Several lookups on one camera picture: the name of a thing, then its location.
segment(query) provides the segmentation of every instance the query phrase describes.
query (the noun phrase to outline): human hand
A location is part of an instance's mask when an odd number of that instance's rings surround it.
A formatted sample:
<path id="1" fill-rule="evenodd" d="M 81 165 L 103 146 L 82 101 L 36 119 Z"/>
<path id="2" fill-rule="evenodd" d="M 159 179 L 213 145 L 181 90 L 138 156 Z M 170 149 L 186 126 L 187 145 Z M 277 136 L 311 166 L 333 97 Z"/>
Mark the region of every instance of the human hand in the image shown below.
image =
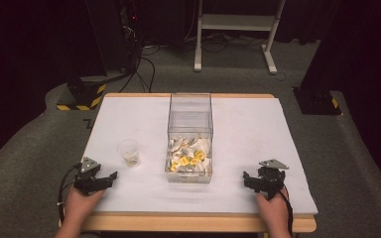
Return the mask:
<path id="1" fill-rule="evenodd" d="M 287 190 L 281 189 L 281 193 L 289 198 Z M 259 207 L 259 214 L 266 222 L 271 237 L 273 238 L 287 238 L 291 237 L 288 229 L 289 211 L 283 196 L 278 192 L 273 198 L 267 200 L 261 193 L 256 194 L 256 200 Z"/>
<path id="2" fill-rule="evenodd" d="M 64 206 L 64 221 L 82 224 L 91 214 L 97 201 L 104 194 L 105 190 L 100 190 L 93 195 L 84 195 L 75 187 L 72 187 L 66 198 Z"/>
<path id="3" fill-rule="evenodd" d="M 86 196 L 78 189 L 72 187 L 67 195 L 64 206 L 64 221 L 62 227 L 55 237 L 79 237 L 82 223 L 91 214 L 94 206 L 104 192 L 105 190 L 100 190 L 93 195 Z"/>

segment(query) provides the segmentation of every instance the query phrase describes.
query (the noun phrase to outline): yellow black hazard tape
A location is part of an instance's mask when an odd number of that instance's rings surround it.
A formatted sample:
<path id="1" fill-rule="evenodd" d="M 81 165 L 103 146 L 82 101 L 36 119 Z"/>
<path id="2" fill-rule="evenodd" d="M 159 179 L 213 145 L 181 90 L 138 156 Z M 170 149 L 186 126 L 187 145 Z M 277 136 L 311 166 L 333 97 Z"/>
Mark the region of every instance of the yellow black hazard tape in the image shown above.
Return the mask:
<path id="1" fill-rule="evenodd" d="M 61 111 L 94 110 L 97 107 L 98 103 L 100 102 L 105 88 L 106 88 L 106 84 L 100 85 L 97 88 L 95 94 L 90 96 L 87 103 L 82 103 L 82 104 L 81 103 L 57 103 L 57 108 L 58 110 L 61 110 Z"/>
<path id="2" fill-rule="evenodd" d="M 334 108 L 338 108 L 338 102 L 333 97 L 332 97 L 332 105 L 333 105 Z"/>

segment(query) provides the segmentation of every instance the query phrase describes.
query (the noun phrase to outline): gray carpet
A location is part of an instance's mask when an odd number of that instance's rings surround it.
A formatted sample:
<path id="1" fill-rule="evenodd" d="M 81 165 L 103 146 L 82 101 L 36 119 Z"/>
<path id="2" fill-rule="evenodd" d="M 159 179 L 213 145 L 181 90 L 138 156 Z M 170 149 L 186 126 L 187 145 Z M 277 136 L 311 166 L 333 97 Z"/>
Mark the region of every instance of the gray carpet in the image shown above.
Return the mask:
<path id="1" fill-rule="evenodd" d="M 209 43 L 203 46 L 218 49 Z M 205 51 L 201 72 L 193 71 L 193 51 L 149 48 L 144 55 L 156 68 L 153 92 L 271 93 L 280 99 L 319 211 L 317 231 L 301 237 L 381 237 L 381 174 L 342 93 L 331 93 L 341 116 L 303 115 L 293 95 L 317 47 L 275 43 L 277 75 L 269 74 L 259 45 Z M 138 71 L 149 83 L 151 65 L 143 60 Z M 118 91 L 125 82 L 110 82 L 104 92 Z M 85 148 L 90 130 L 84 119 L 94 120 L 98 112 L 58 111 L 64 87 L 51 90 L 47 110 L 0 151 L 0 237 L 52 237 L 58 229 L 61 179 Z M 143 91 L 137 75 L 124 91 Z"/>

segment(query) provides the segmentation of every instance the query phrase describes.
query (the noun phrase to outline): wooden table edge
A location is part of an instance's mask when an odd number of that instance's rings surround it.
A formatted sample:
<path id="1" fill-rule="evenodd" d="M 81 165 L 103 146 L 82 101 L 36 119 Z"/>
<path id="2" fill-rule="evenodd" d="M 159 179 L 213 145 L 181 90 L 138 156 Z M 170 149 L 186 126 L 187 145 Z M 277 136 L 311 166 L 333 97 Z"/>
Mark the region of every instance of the wooden table edge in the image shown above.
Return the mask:
<path id="1" fill-rule="evenodd" d="M 267 226 L 257 214 L 133 214 L 95 212 L 83 225 L 83 230 L 99 231 L 168 231 L 168 232 L 267 232 Z M 293 231 L 309 233 L 317 229 L 313 215 L 294 215 Z"/>

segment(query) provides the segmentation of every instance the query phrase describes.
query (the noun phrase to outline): table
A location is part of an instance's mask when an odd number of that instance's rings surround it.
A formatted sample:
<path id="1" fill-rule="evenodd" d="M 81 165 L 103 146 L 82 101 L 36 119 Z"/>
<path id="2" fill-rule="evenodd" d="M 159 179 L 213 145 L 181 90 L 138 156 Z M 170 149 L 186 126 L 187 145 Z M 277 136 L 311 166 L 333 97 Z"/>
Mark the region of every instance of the table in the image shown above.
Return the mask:
<path id="1" fill-rule="evenodd" d="M 269 94 L 217 94 L 212 96 L 213 111 L 213 175 L 210 184 L 183 184 L 168 183 L 164 175 L 164 159 L 167 149 L 167 120 L 169 113 L 170 93 L 109 93 L 103 99 L 97 119 L 94 123 L 90 138 L 84 151 L 85 157 L 90 157 L 102 164 L 97 177 L 106 177 L 114 171 L 118 171 L 119 177 L 113 187 L 106 190 L 105 196 L 95 208 L 95 211 L 83 225 L 84 230 L 117 230 L 117 231 L 175 231 L 175 232 L 265 232 L 265 223 L 258 217 L 256 205 L 254 205 L 254 193 L 242 184 L 242 170 L 256 171 L 259 167 L 250 160 L 239 163 L 241 168 L 235 172 L 224 171 L 235 168 L 228 167 L 230 161 L 220 163 L 219 158 L 224 158 L 224 151 L 218 146 L 224 140 L 221 138 L 227 133 L 238 133 L 233 130 L 221 130 L 224 126 L 235 120 L 245 118 L 245 111 L 252 111 L 251 119 L 258 120 L 259 113 L 250 102 L 277 105 L 281 110 L 275 110 L 278 117 L 273 123 L 284 123 L 285 127 L 277 131 L 275 136 L 271 135 L 268 141 L 279 139 L 283 132 L 285 137 L 290 136 L 287 123 L 285 122 L 279 100 Z M 231 104 L 241 107 L 238 103 L 246 103 L 248 107 L 241 108 L 241 113 L 234 117 L 218 119 L 221 113 L 228 113 Z M 236 125 L 237 130 L 247 124 Z M 142 164 L 138 168 L 127 168 L 116 155 L 116 145 L 134 135 L 140 143 Z M 300 164 L 293 140 L 287 138 L 282 143 L 289 144 L 289 150 L 274 150 L 280 161 L 290 166 L 287 173 L 286 185 L 291 195 L 294 206 L 294 232 L 313 232 L 316 230 L 314 215 L 318 210 L 310 196 L 309 187 Z M 294 159 L 286 161 L 280 158 L 290 153 L 289 157 Z M 228 189 L 222 189 L 222 182 L 229 184 Z M 191 194 L 196 198 L 217 198 L 221 196 L 221 202 L 213 199 L 213 202 L 189 201 L 182 203 L 172 202 L 181 198 L 184 194 Z"/>
<path id="2" fill-rule="evenodd" d="M 196 48 L 194 54 L 195 71 L 202 70 L 202 50 L 201 37 L 203 29 L 214 30 L 236 30 L 236 31 L 259 31 L 269 32 L 268 42 L 262 45 L 262 53 L 267 62 L 271 74 L 277 74 L 274 60 L 271 56 L 271 47 L 277 32 L 286 0 L 279 0 L 277 11 L 274 16 L 250 16 L 250 15 L 222 15 L 222 14 L 203 14 L 202 0 L 199 0 Z"/>

